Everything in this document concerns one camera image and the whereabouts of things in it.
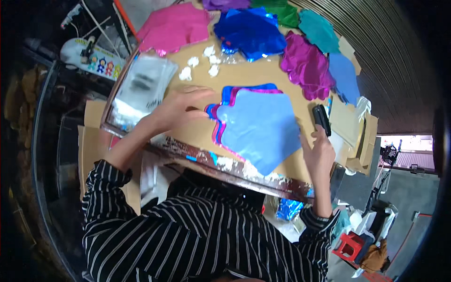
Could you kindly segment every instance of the cardboard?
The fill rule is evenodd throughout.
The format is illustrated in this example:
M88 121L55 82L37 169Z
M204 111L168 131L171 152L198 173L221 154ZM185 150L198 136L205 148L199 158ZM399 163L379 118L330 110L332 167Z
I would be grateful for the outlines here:
M338 97L334 97L329 117L331 129L351 147L354 147L359 139L359 125L354 110L354 106L346 105Z
M111 147L113 135L100 129L100 121L106 102L87 101L84 124L78 127L78 172L80 177L80 200L87 191L86 179L94 168L94 162L105 157ZM139 178L141 174L142 155L139 154L132 163L133 178L122 187L125 200L137 215L141 214Z
M374 144L376 142L378 118L370 114L365 115L364 135L354 158L346 160L346 167L369 175L371 161L373 159Z

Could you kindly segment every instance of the sleeve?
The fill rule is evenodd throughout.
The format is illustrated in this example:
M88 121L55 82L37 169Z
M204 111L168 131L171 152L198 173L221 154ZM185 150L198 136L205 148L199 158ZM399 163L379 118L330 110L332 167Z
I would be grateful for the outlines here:
M311 263L312 281L327 281L328 250L331 248L331 235L340 211L330 218L318 217L311 208L302 209L300 218L306 225L306 229L299 237L298 248L303 257Z
M86 180L87 192L82 200L85 222L102 219L130 220L136 217L120 189L132 178L132 171L121 172L105 160L94 163Z

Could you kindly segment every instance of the red plastic stool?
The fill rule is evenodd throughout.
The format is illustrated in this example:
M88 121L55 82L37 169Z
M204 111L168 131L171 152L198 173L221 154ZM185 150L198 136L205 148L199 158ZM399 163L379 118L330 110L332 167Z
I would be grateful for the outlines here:
M349 232L349 234L343 233L340 236L340 240L340 246L336 250L333 250L332 253L346 261L354 261L362 247L365 245L365 241L352 231Z

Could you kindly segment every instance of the striped shirt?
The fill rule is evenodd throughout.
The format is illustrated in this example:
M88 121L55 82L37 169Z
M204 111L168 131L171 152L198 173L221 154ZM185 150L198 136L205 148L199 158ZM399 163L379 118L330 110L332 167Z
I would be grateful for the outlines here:
M137 216L119 187L131 179L95 163L83 198L87 267L96 281L326 281L338 214L303 209L307 228L290 243L261 213L215 189L188 188Z

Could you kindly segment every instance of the star-shaped balloon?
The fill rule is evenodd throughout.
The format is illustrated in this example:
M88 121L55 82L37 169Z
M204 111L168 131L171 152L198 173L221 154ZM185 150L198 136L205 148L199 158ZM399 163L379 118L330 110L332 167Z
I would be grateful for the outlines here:
M241 89L235 104L218 106L216 115L225 124L218 141L264 176L301 148L293 107L284 93Z

